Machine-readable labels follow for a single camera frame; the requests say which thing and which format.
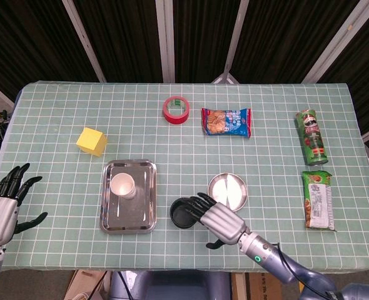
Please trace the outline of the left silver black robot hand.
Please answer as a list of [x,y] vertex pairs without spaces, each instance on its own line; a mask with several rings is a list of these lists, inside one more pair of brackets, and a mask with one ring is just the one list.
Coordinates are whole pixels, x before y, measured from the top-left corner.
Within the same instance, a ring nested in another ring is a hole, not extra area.
[[42,212],[31,221],[18,222],[24,198],[30,188],[42,180],[41,176],[36,176],[22,182],[24,173],[29,167],[29,163],[16,166],[0,181],[0,246],[6,245],[15,234],[39,225],[48,215],[47,212]]

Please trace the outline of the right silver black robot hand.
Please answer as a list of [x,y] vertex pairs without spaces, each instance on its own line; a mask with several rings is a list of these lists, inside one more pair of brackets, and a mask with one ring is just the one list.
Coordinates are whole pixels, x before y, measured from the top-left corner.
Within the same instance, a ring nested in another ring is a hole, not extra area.
[[208,249],[219,249],[225,244],[235,245],[244,233],[250,231],[242,218],[203,192],[185,198],[184,210],[218,238],[206,244]]

